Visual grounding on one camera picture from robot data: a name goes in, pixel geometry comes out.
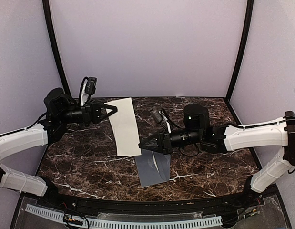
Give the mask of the white letter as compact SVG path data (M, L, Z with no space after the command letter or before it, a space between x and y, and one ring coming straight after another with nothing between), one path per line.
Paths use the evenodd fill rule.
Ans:
M157 172L160 174L160 171L159 171L159 168L158 168L158 165L157 165L157 161L156 161L156 157L155 157L155 153L152 152L152 156L153 156L153 163L155 165L155 168L157 170Z

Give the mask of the blue-grey envelope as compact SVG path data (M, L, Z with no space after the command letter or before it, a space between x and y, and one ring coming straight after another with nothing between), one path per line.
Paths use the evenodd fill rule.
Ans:
M142 187L152 186L167 182L170 179L171 155L155 153L160 174L153 163L152 151L141 150L141 155L135 157L138 176Z

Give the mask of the white paper sheet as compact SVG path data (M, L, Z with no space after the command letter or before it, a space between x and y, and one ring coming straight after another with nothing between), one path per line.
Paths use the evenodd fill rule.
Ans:
M139 133L132 99L123 98L106 103L117 107L109 117L114 134L117 156L140 156Z

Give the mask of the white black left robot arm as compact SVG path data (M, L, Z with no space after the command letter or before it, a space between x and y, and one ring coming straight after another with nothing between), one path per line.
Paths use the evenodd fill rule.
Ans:
M28 127L0 134L0 188L16 190L43 197L52 208L62 204L62 198L54 190L56 186L47 178L32 176L11 169L1 161L13 154L37 146L51 145L62 139L68 124L97 124L115 114L116 106L87 101L77 103L62 88L51 90L44 99L47 111Z

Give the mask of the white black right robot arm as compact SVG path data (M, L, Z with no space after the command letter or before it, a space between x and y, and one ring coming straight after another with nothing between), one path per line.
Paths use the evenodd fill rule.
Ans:
M209 112L199 104L188 104L183 109L184 128L176 126L155 132L138 144L140 149L164 155L174 148L188 145L200 147L213 154L227 153L237 149L280 146L278 153L259 172L247 180L244 192L238 196L238 203L248 207L256 200L256 194L264 192L288 170L295 168L295 113L286 111L275 120L251 124L224 124L212 126Z

